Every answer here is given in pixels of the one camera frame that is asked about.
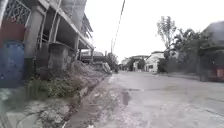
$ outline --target overcast sky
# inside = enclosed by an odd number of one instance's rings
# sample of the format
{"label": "overcast sky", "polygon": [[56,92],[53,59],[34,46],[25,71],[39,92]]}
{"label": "overcast sky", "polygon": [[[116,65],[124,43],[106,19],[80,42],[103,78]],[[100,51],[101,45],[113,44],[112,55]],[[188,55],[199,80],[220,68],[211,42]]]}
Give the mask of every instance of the overcast sky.
{"label": "overcast sky", "polygon": [[[86,15],[93,28],[96,51],[110,51],[123,0],[88,0]],[[224,20],[223,0],[126,0],[114,53],[119,61],[133,55],[150,55],[164,50],[156,23],[171,16],[178,28],[203,30],[210,23]]]}

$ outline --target gate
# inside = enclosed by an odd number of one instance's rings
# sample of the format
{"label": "gate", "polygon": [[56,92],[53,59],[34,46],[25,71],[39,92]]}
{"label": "gate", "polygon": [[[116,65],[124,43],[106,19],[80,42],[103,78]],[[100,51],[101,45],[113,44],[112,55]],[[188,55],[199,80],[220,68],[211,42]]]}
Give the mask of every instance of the gate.
{"label": "gate", "polygon": [[24,65],[24,45],[7,41],[0,49],[0,88],[20,86]]}

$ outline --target weeds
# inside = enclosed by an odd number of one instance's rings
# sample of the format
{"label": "weeds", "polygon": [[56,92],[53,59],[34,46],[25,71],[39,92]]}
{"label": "weeds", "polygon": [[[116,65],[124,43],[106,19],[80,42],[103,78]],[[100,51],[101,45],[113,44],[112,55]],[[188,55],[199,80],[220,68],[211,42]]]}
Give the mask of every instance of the weeds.
{"label": "weeds", "polygon": [[46,98],[67,98],[81,90],[81,80],[63,78],[44,81],[33,79],[27,84],[27,97],[35,100],[45,100]]}

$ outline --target street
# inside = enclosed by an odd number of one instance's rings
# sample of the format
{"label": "street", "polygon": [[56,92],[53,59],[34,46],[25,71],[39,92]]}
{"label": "street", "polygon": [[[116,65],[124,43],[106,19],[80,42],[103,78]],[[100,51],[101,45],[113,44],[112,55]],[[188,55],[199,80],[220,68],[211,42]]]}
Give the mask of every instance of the street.
{"label": "street", "polygon": [[224,127],[222,83],[120,72],[96,90],[88,96],[97,97],[94,105],[84,100],[83,110],[72,117],[67,127],[76,128],[77,119],[88,120],[89,127],[95,128]]}

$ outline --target wet road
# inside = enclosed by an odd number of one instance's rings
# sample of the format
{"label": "wet road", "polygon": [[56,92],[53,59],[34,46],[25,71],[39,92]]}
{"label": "wet road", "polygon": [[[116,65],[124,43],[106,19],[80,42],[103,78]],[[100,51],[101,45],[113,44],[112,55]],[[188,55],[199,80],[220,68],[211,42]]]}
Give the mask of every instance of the wet road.
{"label": "wet road", "polygon": [[117,101],[95,128],[224,128],[222,83],[121,72],[105,87]]}

